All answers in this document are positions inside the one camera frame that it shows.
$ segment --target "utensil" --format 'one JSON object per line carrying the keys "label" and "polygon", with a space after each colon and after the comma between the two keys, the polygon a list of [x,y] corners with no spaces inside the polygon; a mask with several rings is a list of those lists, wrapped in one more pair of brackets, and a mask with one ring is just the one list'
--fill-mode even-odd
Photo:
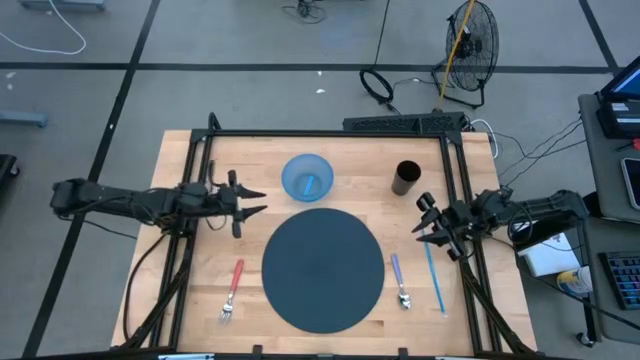
{"label": "utensil", "polygon": [[227,302],[222,306],[222,311],[220,312],[220,322],[222,324],[226,324],[231,319],[231,313],[233,312],[233,296],[238,288],[238,281],[240,281],[240,274],[242,273],[243,267],[244,260],[239,259],[236,263],[236,269],[233,272],[233,280],[231,281],[231,288],[229,289]]}
{"label": "utensil", "polygon": [[400,305],[402,305],[403,309],[411,308],[411,297],[404,291],[404,282],[402,281],[402,272],[400,271],[400,261],[398,261],[398,256],[396,254],[391,254],[391,262],[393,263],[393,272],[396,274],[396,281],[398,282],[398,287],[400,287],[400,291],[398,292],[398,300],[400,301]]}

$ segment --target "plastic bowl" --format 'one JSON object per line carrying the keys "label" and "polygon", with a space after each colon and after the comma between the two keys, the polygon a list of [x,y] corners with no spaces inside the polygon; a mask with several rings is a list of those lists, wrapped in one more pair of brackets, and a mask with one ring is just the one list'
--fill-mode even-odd
{"label": "plastic bowl", "polygon": [[292,198],[312,202],[321,199],[333,185],[333,169],[315,154],[302,154],[289,160],[282,170],[282,186]]}

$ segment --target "red-handled fork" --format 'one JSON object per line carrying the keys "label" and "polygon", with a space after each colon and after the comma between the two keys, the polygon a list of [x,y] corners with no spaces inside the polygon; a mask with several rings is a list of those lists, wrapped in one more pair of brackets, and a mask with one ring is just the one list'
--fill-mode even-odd
{"label": "red-handled fork", "polygon": [[229,297],[227,302],[222,306],[222,312],[220,312],[220,322],[226,324],[231,319],[231,313],[233,312],[233,295],[238,288],[238,281],[240,281],[240,274],[244,267],[244,260],[240,259],[236,263],[236,270],[233,272],[233,280],[231,281],[231,288],[229,289]]}

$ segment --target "wooden tabletop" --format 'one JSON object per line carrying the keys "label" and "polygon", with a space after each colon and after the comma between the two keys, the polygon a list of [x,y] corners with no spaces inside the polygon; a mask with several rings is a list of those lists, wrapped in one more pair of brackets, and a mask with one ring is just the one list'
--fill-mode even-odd
{"label": "wooden tabletop", "polygon": [[[165,132],[152,187],[173,187],[180,182],[189,135],[189,131]],[[498,181],[486,134],[465,133],[463,139],[473,192],[496,189]],[[461,197],[453,147],[450,152]],[[280,181],[286,162],[301,153],[323,156],[335,174],[329,195],[311,204],[291,199]],[[411,355],[473,354],[457,264],[449,259],[446,248],[431,246],[447,309],[445,317],[440,312],[424,245],[410,233],[419,222],[421,213],[415,201],[422,192],[431,192],[439,208],[448,206],[437,140],[216,137],[212,159],[216,160],[216,182],[226,182],[227,171],[235,169],[242,184],[267,194],[266,198],[243,200],[242,206],[269,207],[243,225],[241,239],[231,236],[229,224],[216,232],[205,223],[199,224],[180,351],[249,353],[253,345],[260,344],[265,353],[280,354],[391,355],[397,354],[399,347],[408,348]],[[391,192],[390,184],[395,167],[402,160],[418,163],[422,176],[409,194],[398,197]],[[292,215],[317,207],[344,210],[361,219],[378,240],[385,260],[384,287],[373,310],[352,328],[328,335],[306,333],[280,318],[269,304],[261,280],[262,255],[271,234]],[[222,224],[220,218],[211,221],[214,226]],[[132,265],[158,237],[158,229],[141,227]],[[144,320],[157,300],[167,245],[165,240],[136,275],[131,291],[130,331]],[[513,251],[490,240],[484,242],[484,248],[496,307],[524,343],[536,348]],[[398,254],[405,287],[412,297],[413,307],[407,311],[398,304],[392,253]],[[221,326],[218,316],[239,258],[244,259],[245,266],[234,299],[233,318],[228,325]],[[484,312],[479,305],[476,307],[484,324]],[[161,344],[167,343],[172,316],[170,305],[165,313]],[[122,311],[113,335],[114,345],[123,342],[121,321]],[[488,348],[486,328],[481,330]]]}

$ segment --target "blue stick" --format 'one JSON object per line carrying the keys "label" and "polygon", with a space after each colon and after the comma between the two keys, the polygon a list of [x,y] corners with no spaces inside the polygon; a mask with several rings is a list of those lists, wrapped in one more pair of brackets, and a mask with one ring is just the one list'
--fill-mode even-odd
{"label": "blue stick", "polygon": [[444,301],[442,300],[442,293],[440,292],[440,283],[438,282],[438,276],[436,275],[436,266],[433,263],[433,257],[431,256],[431,248],[429,248],[429,243],[424,243],[424,248],[427,251],[427,261],[429,261],[429,271],[431,271],[431,278],[433,279],[433,285],[436,288],[436,295],[438,295],[438,302],[440,303],[440,312],[442,315],[447,316],[447,309],[444,307]]}
{"label": "blue stick", "polygon": [[311,190],[311,184],[313,184],[313,175],[309,176],[309,180],[307,181],[307,187],[304,189],[305,195],[309,195],[309,190]]}

